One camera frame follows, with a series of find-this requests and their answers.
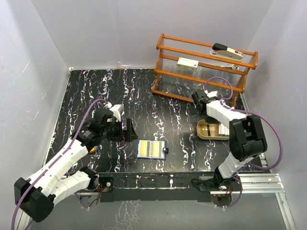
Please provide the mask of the gold card grey stripe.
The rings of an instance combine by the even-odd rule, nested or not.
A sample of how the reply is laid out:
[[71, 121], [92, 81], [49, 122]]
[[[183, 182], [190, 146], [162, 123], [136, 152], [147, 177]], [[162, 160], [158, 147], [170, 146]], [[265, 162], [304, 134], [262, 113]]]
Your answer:
[[139, 156], [147, 158], [151, 156], [151, 141], [141, 140], [139, 142]]

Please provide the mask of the blue card holder wallet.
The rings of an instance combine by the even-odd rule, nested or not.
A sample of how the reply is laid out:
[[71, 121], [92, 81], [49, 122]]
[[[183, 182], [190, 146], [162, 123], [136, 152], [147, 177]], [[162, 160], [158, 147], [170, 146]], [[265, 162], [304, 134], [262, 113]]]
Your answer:
[[137, 159], [165, 160], [169, 153], [167, 142], [163, 140], [139, 140]]

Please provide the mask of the yellow black striped card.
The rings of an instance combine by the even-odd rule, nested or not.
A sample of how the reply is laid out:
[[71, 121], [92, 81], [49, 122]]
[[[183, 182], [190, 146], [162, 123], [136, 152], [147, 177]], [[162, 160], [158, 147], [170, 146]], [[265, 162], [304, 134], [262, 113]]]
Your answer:
[[164, 141], [153, 141], [152, 143], [152, 157], [154, 158], [164, 158], [165, 142]]

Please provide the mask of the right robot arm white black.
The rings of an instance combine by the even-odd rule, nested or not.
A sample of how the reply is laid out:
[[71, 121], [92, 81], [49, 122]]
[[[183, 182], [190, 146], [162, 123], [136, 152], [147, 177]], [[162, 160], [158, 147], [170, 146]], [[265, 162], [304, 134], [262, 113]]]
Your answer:
[[261, 119], [236, 112], [224, 100], [218, 99], [217, 92], [198, 90], [192, 94], [192, 99], [200, 114], [215, 119], [229, 130], [230, 153], [211, 179], [197, 180], [198, 184], [225, 190], [238, 178], [236, 174], [240, 170], [267, 150]]

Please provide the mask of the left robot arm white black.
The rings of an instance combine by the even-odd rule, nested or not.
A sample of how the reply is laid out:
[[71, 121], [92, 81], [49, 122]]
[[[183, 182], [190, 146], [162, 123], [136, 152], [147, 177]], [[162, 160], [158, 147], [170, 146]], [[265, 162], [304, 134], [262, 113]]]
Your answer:
[[33, 221], [43, 221], [61, 200], [87, 189], [94, 191], [99, 186], [98, 174], [87, 167], [75, 175], [62, 177], [81, 158], [100, 145], [102, 140], [132, 142], [138, 139], [132, 120], [122, 127], [124, 107], [116, 104], [109, 109], [97, 109], [93, 118], [82, 121], [64, 147], [39, 171], [28, 179], [19, 178], [14, 183], [14, 201], [17, 209], [25, 212]]

